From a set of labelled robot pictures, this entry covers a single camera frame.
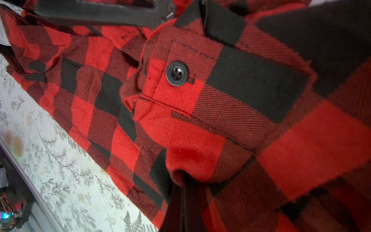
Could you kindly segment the red black plaid shirt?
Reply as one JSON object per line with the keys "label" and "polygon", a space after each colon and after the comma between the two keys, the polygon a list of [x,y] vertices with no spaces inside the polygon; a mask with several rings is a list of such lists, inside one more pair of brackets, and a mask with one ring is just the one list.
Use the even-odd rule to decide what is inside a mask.
{"label": "red black plaid shirt", "polygon": [[371,3],[176,1],[156,29],[1,6],[21,87],[160,229],[175,186],[208,232],[371,229]]}

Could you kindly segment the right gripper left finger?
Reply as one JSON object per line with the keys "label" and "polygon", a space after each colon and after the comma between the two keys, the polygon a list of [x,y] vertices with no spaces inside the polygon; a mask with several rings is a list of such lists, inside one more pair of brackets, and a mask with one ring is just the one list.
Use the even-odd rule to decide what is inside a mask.
{"label": "right gripper left finger", "polygon": [[184,197],[179,186],[173,188],[164,221],[159,232],[184,231]]}

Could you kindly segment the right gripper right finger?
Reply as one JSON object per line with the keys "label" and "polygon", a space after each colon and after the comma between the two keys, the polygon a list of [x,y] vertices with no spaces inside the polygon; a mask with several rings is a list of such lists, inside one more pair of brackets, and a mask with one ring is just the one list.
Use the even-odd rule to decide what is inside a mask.
{"label": "right gripper right finger", "polygon": [[184,232],[207,232],[202,218],[202,188],[192,179],[184,185]]}

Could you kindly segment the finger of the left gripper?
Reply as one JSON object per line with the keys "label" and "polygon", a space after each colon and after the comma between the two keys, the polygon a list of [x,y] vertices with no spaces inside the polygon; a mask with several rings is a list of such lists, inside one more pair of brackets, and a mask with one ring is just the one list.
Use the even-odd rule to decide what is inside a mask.
{"label": "finger of the left gripper", "polygon": [[35,14],[57,25],[115,25],[156,28],[173,19],[173,1],[153,1],[152,7],[92,1],[37,1]]}

